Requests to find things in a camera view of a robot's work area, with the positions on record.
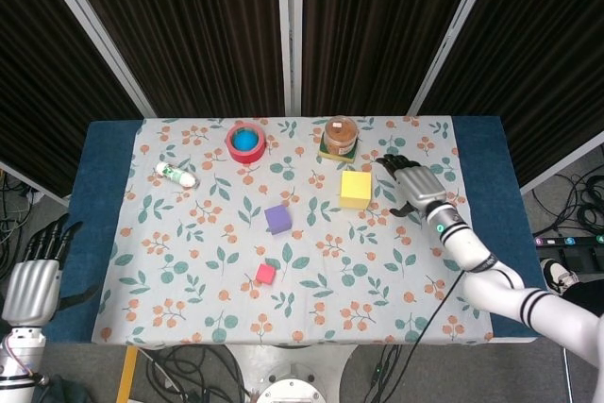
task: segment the jar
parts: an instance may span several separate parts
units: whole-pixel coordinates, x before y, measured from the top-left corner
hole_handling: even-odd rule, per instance
[[[359,135],[357,124],[350,117],[338,115],[325,125],[325,145],[330,155],[343,156],[354,148]]]

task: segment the floral tablecloth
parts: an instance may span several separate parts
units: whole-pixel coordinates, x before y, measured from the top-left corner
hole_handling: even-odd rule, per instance
[[[327,118],[258,118],[268,147],[251,165],[230,158],[236,119],[153,119],[137,133],[93,340],[181,343],[414,342],[460,269],[375,163],[404,154],[430,167],[470,222],[449,117],[358,117],[354,163],[317,156]],[[201,184],[183,190],[154,172],[165,160]],[[341,171],[372,172],[367,210],[339,207]],[[272,236],[263,211],[288,207]],[[272,285],[255,280],[263,262]],[[455,289],[424,341],[480,343],[487,313]]]

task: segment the dark curtain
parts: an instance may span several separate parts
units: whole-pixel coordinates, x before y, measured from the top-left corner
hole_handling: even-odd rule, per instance
[[[304,0],[305,115],[404,114],[460,0]]]
[[[282,115],[278,0],[90,0],[161,117]]]
[[[88,124],[139,118],[63,0],[2,0],[0,160],[71,192]]]
[[[500,115],[529,182],[604,129],[604,0],[478,0],[420,113]]]

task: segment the sneaker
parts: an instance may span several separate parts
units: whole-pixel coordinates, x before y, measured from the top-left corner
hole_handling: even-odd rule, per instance
[[[575,273],[553,259],[541,260],[541,269],[544,272],[545,283],[551,292],[558,296],[562,296],[566,290],[579,283]]]

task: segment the robotic arm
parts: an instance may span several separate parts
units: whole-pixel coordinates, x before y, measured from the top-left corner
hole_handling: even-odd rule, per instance
[[[594,401],[604,401],[604,316],[598,320],[554,294],[526,289],[522,278],[499,261],[455,207],[445,202],[445,188],[426,166],[393,155],[377,161],[407,200],[400,210],[391,210],[392,214],[404,217],[416,210],[426,216],[446,251],[467,273],[463,281],[467,301],[477,309],[523,323],[596,367],[600,364]]]
[[[12,331],[0,346],[0,401],[28,403],[36,385],[47,385],[38,373],[46,339],[42,327],[59,307],[63,265],[76,223],[61,236],[68,215],[38,231],[27,244],[24,260],[15,265],[8,284],[2,318]]]

